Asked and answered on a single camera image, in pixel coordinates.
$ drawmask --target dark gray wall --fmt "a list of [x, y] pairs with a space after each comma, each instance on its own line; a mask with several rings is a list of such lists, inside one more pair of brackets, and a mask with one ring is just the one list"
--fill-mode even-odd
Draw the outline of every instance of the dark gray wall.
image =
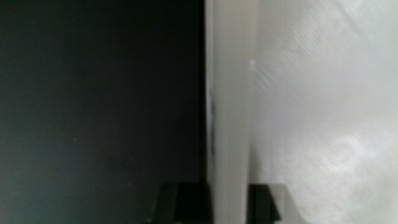
[[199, 1], [2, 1], [0, 223], [140, 223], [197, 156]]

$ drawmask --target black object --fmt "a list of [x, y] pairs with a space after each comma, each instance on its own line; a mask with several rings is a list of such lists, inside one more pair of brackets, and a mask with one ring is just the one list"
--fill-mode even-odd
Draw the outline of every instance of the black object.
[[201, 183], [163, 184], [147, 224], [213, 224], [210, 188]]
[[[249, 186], [247, 224], [281, 220], [266, 185]], [[210, 188], [201, 183], [163, 184], [147, 224], [213, 224]]]
[[274, 224], [281, 214], [266, 185], [249, 186], [247, 224]]

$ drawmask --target white wall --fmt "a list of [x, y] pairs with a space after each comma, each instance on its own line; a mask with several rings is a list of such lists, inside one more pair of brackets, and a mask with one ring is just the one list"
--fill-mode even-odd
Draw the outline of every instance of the white wall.
[[261, 0], [252, 181], [309, 224], [398, 223], [398, 1]]

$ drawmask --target white surface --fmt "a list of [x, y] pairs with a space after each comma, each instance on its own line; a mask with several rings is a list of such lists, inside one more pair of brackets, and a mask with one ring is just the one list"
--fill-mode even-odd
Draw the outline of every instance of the white surface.
[[398, 0], [263, 0], [252, 181], [309, 224], [398, 223]]
[[208, 0], [208, 81], [213, 85], [215, 224], [245, 223], [254, 0]]

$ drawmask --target dark background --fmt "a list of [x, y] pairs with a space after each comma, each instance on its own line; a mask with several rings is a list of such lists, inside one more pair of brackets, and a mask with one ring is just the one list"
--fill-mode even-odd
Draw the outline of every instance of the dark background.
[[0, 223], [142, 223], [199, 176], [201, 1], [0, 2]]

